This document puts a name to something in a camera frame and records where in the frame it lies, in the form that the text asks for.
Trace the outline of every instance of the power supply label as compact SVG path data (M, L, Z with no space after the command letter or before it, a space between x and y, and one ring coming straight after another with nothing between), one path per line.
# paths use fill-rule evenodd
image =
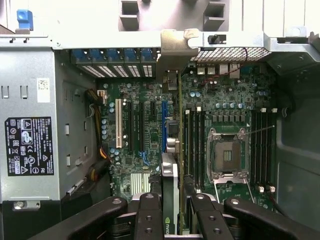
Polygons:
M8 176L54 175L51 117L10 117L4 128Z

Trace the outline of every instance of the metal bracket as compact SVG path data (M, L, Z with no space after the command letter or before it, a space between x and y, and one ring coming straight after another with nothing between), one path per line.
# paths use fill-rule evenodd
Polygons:
M186 29L182 33L175 29L161 31L161 56L156 63L156 79L158 83L164 82L167 71L182 71L190 59L198 55L198 48L189 47L188 41L199 37L196 28Z

